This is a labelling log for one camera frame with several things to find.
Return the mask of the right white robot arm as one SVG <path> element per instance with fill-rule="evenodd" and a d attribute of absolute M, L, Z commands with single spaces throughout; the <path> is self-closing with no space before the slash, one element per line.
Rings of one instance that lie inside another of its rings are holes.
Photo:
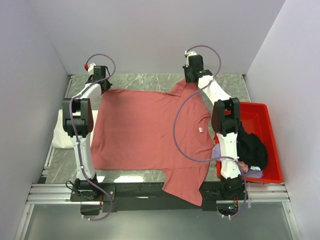
<path fill-rule="evenodd" d="M 195 51 L 185 53 L 183 66 L 185 80 L 194 83 L 205 93 L 213 104 L 211 126 L 218 138 L 221 162 L 219 193 L 230 200 L 242 187 L 242 174 L 238 166 L 237 137 L 240 125 L 240 101 L 231 97 L 215 80 L 214 75 L 204 69 L 203 57 Z"/>

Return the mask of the dark pink t shirt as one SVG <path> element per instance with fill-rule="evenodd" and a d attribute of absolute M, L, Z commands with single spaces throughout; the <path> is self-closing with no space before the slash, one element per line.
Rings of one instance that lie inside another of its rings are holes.
<path fill-rule="evenodd" d="M 161 170 L 163 190 L 201 205 L 214 147 L 211 114 L 198 87 L 181 80 L 170 92 L 110 89 L 102 96 L 91 143 L 96 170 Z"/>

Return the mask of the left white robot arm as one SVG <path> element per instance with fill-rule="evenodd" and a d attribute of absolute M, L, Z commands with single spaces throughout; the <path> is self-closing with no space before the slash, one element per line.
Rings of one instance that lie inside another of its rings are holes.
<path fill-rule="evenodd" d="M 94 201 L 100 195 L 100 188 L 90 147 L 94 129 L 92 103 L 109 90 L 112 84 L 109 82 L 111 74 L 107 66 L 94 63 L 84 66 L 89 73 L 84 88 L 73 97 L 64 98 L 62 101 L 62 127 L 70 137 L 74 150 L 74 184 L 82 190 L 82 195 L 88 201 Z"/>

